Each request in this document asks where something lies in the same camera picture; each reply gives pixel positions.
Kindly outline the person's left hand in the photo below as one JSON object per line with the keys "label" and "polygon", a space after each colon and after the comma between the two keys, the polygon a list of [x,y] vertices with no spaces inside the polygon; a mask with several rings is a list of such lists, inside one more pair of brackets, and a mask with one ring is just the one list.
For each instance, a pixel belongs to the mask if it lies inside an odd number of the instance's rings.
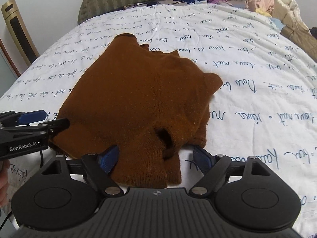
{"label": "person's left hand", "polygon": [[10,161],[5,160],[3,162],[3,167],[1,169],[1,174],[0,174],[0,207],[5,206],[8,201],[7,190],[9,187],[9,183],[8,183],[9,166],[10,166]]}

